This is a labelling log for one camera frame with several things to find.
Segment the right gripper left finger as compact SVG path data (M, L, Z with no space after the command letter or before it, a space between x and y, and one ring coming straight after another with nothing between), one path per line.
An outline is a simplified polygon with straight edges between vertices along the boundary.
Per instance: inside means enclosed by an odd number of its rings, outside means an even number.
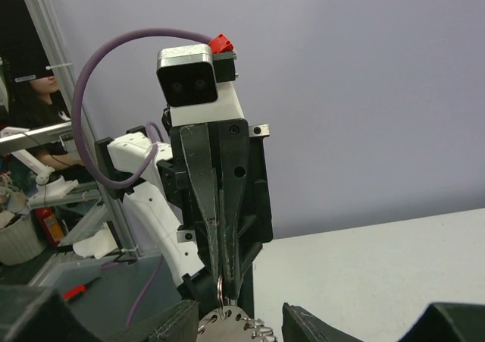
M99 337L77 319L57 290L1 286L2 341L195 341L198 327L198 303L183 300L142 322Z

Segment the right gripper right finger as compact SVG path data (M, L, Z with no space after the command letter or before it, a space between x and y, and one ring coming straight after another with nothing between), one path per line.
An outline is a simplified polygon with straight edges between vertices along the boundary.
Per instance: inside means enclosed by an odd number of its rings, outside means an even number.
M357 341L311 314L301 306L285 303L282 308L285 341ZM431 303L402 341L483 341L484 306L466 303Z

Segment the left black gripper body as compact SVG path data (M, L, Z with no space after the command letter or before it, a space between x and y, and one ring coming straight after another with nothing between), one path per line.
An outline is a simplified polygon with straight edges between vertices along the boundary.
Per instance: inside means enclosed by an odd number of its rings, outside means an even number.
M211 161L214 167L214 177L217 180L217 234L219 255L219 276L223 278L221 251L220 251L220 201L221 188L221 159L218 139L218 125L224 121L204 123L208 125ZM194 231L198 254L203 264L211 273L211 264L208 254L207 231L199 211L198 204L189 180L183 150L180 141L180 128L173 127L170 131L173 157L170 160L157 162L163 189L169 203L175 205L182 212L182 229ZM242 199L239 214L239 261L241 279L248 271L250 264L260 252L263 243L273 238L271 224L271 201L269 194L268 175L264 157L264 139L269 136L266 125L251 126L249 131L249 156L246 173L246 188Z

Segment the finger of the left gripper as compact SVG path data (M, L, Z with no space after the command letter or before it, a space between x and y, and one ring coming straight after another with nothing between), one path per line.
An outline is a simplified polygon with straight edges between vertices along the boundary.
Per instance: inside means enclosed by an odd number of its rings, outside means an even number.
M207 231L211 273L219 277L217 234L217 180L211 161L207 124L192 124L180 128L180 141L189 180Z
M220 251L224 296L236 299L241 284L238 223L246 188L249 156L248 122L244 119L224 121L218 125L221 159Z

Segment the silver keyring with red tag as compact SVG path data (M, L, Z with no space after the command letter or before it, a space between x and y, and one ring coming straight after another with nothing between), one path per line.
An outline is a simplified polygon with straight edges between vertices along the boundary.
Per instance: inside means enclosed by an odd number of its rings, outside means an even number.
M199 322L197 342L278 341L274 329L261 319L249 317L238 306L225 304L221 276L217 280L216 297L217 308Z

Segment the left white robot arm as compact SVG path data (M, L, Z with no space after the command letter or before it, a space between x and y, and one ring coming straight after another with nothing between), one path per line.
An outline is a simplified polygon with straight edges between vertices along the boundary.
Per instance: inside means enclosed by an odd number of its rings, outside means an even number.
M172 128L153 143L136 128L97 142L112 191L141 221L178 287L201 300L236 300L263 245L273 238L264 156L266 124L233 119ZM127 178L137 168L134 183Z

